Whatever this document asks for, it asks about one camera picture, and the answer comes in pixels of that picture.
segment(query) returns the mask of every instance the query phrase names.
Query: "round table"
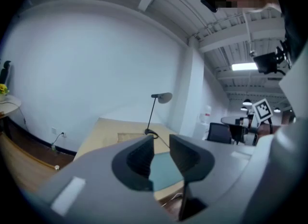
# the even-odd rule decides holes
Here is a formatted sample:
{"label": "round table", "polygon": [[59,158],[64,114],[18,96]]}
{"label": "round table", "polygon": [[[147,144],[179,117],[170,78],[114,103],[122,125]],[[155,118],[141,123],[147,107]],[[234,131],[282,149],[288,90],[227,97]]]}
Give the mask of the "round table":
{"label": "round table", "polygon": [[21,101],[12,95],[7,95],[3,101],[0,102],[0,119],[3,120],[3,128],[5,134],[12,139],[8,126],[8,116],[15,112],[21,105]]}

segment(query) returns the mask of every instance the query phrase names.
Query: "teal mat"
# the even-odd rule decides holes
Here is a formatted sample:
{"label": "teal mat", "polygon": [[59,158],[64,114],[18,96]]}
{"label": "teal mat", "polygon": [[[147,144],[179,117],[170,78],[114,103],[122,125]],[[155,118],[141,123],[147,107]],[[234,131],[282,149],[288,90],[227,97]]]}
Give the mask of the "teal mat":
{"label": "teal mat", "polygon": [[182,181],[183,176],[167,152],[154,155],[149,179],[153,181],[154,191],[159,191]]}

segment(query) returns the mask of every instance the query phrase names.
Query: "lamp base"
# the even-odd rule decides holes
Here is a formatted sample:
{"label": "lamp base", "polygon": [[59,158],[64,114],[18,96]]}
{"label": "lamp base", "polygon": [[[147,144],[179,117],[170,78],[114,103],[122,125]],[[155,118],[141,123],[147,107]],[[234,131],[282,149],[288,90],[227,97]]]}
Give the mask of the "lamp base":
{"label": "lamp base", "polygon": [[145,134],[145,135],[148,135],[148,134],[156,135],[156,137],[154,136],[154,139],[159,138],[158,134],[157,134],[156,132],[150,130],[150,129],[145,129],[145,130],[144,130],[144,134]]}

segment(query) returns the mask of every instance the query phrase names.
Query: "black baseboard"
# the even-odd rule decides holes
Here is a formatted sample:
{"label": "black baseboard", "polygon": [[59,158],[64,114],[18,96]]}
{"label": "black baseboard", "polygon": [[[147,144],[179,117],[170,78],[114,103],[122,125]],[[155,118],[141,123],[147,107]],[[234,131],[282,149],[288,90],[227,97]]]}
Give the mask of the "black baseboard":
{"label": "black baseboard", "polygon": [[[51,144],[47,143],[44,140],[41,140],[40,138],[36,137],[35,135],[32,135],[31,133],[29,133],[28,131],[26,131],[24,128],[22,128],[21,126],[19,126],[17,123],[15,123],[11,118],[8,118],[8,121],[14,126],[16,127],[20,133],[23,133],[24,135],[30,137],[31,139],[35,140],[36,142],[39,142],[40,144],[43,144],[49,148],[51,148]],[[61,147],[56,146],[56,150],[71,156],[75,156],[77,154],[77,152],[72,151],[72,150],[68,150],[68,149],[64,149]]]}

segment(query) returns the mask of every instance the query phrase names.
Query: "potted plant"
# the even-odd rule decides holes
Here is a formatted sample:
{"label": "potted plant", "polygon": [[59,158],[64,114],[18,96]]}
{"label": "potted plant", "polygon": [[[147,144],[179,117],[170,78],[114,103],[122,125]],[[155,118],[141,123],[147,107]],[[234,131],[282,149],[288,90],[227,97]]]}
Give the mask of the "potted plant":
{"label": "potted plant", "polygon": [[5,84],[0,83],[0,102],[5,100],[5,96],[9,93],[8,87]]}

